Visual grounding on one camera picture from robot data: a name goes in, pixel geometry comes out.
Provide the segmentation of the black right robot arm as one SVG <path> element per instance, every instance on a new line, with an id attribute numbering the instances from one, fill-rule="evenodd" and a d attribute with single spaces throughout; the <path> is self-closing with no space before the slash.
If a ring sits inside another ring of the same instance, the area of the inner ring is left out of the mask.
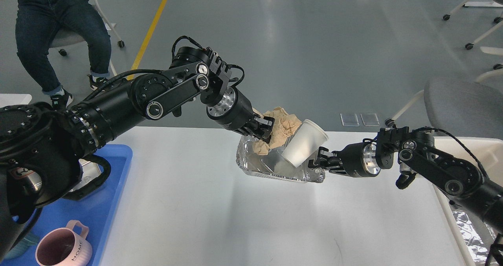
<path id="1" fill-rule="evenodd" d="M 489 178 L 478 159 L 472 164 L 435 148 L 432 132 L 437 130 L 382 128 L 373 139 L 365 138 L 341 151 L 318 148 L 308 166 L 352 178 L 373 178 L 382 169 L 390 169 L 397 154 L 397 161 L 405 170 L 401 171 L 396 186 L 407 188 L 419 174 L 442 191 L 451 205 L 472 212 L 494 228 L 497 236 L 485 264 L 494 259 L 502 265 L 503 189 Z"/>

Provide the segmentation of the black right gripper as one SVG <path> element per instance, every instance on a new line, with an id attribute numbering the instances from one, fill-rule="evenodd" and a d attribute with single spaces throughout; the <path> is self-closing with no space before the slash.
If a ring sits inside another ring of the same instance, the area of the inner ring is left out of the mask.
<path id="1" fill-rule="evenodd" d="M 332 174 L 352 178 L 375 178 L 382 169 L 393 166 L 393 151 L 379 151 L 373 142 L 349 144 L 341 151 L 329 151 L 319 147 L 314 159 L 308 162 L 309 168 L 321 168 Z"/>

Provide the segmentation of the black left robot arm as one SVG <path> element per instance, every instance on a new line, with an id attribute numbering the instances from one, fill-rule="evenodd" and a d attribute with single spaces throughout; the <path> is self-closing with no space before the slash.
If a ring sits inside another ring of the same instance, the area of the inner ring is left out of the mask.
<path id="1" fill-rule="evenodd" d="M 233 79 L 231 71 L 239 66 L 191 37 L 182 39 L 193 47 L 176 51 L 174 43 L 169 69 L 123 72 L 68 110 L 48 103 L 1 108 L 1 258 L 32 229 L 43 207 L 81 199 L 108 178 L 100 175 L 73 191 L 83 176 L 79 159 L 93 158 L 146 119 L 181 116 L 182 105 L 197 96 L 224 129 L 270 142 L 275 119 L 254 112 L 237 89 L 243 79 Z"/>

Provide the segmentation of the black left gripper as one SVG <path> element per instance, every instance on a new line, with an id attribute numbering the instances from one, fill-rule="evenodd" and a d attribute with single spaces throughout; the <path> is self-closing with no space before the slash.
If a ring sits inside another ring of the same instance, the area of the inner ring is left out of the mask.
<path id="1" fill-rule="evenodd" d="M 213 107 L 207 107 L 207 116 L 226 130 L 270 143 L 275 118 L 260 117 L 250 101 L 237 89 L 228 88 L 223 99 Z"/>

